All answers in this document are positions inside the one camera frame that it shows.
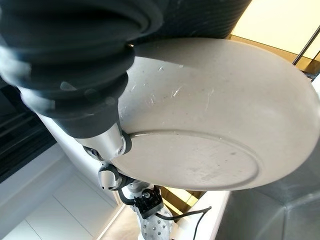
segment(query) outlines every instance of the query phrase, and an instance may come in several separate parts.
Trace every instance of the metal screw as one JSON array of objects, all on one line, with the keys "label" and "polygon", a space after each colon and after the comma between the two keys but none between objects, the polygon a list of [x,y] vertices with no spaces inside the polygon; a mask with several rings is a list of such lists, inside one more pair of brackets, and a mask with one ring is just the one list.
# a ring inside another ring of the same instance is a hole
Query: metal screw
[{"label": "metal screw", "polygon": [[150,193],[144,192],[144,193],[142,193],[142,197],[148,199],[148,198],[150,198]]}]

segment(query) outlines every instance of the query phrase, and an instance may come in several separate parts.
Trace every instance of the black wire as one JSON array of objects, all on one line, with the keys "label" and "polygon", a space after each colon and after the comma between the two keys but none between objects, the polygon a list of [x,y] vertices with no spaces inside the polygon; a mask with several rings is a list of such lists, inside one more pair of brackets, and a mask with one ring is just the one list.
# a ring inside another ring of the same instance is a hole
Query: black wire
[{"label": "black wire", "polygon": [[178,215],[178,216],[163,216],[159,213],[156,213],[155,215],[160,218],[160,219],[163,219],[163,220],[176,220],[176,219],[181,219],[181,218],[184,218],[186,216],[190,216],[190,215],[194,215],[194,214],[205,214],[206,212],[208,212],[212,207],[207,207],[205,209],[202,209],[202,210],[197,210],[197,211],[190,211],[190,212],[186,212],[184,214],[181,214],[181,215]]},{"label": "black wire", "polygon": [[204,215],[205,215],[207,212],[208,212],[208,211],[202,213],[201,217],[199,218],[198,222],[196,223],[196,226],[195,226],[195,229],[194,229],[193,240],[196,239],[196,235],[197,235],[197,230],[198,230],[199,223],[200,223],[201,219],[204,217]]},{"label": "black wire", "polygon": [[156,213],[155,215],[160,218],[160,219],[163,219],[163,220],[168,220],[168,221],[171,221],[171,220],[176,220],[176,219],[181,219],[181,218],[184,218],[186,216],[190,216],[190,215],[194,215],[194,214],[201,214],[201,217],[199,218],[198,222],[196,223],[196,226],[195,226],[195,229],[194,229],[194,235],[193,235],[193,240],[196,239],[196,235],[197,235],[197,230],[198,230],[198,226],[199,226],[199,223],[201,221],[201,219],[204,217],[204,215],[211,209],[212,207],[207,207],[205,209],[202,209],[202,210],[197,210],[197,211],[190,211],[190,212],[187,212],[187,213],[184,213],[184,214],[181,214],[181,215],[178,215],[178,216],[163,216],[159,213]]}]

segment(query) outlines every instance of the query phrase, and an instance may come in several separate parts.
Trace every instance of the black carbon fiber panel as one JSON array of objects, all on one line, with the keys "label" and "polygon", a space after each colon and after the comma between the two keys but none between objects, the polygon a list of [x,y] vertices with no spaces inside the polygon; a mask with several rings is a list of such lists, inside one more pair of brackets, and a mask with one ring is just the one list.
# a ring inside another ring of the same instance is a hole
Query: black carbon fiber panel
[{"label": "black carbon fiber panel", "polygon": [[162,27],[134,44],[160,39],[226,38],[251,0],[171,0]]}]

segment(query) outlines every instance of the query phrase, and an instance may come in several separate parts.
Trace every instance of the dark window blind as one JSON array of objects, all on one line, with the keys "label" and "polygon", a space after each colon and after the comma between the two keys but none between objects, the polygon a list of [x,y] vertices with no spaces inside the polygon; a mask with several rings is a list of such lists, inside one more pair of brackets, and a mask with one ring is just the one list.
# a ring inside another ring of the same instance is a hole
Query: dark window blind
[{"label": "dark window blind", "polygon": [[0,183],[55,143],[19,90],[0,79]]}]

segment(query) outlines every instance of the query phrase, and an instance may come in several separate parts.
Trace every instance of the gray metal surface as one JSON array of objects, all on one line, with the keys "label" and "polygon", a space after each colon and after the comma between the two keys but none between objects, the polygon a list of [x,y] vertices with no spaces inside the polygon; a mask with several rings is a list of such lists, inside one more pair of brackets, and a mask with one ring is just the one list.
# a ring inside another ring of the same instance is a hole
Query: gray metal surface
[{"label": "gray metal surface", "polygon": [[285,210],[278,201],[254,190],[234,191],[216,240],[281,240]]},{"label": "gray metal surface", "polygon": [[215,239],[320,240],[320,141],[288,176],[232,192]]},{"label": "gray metal surface", "polygon": [[283,240],[320,239],[320,198],[288,209]]}]

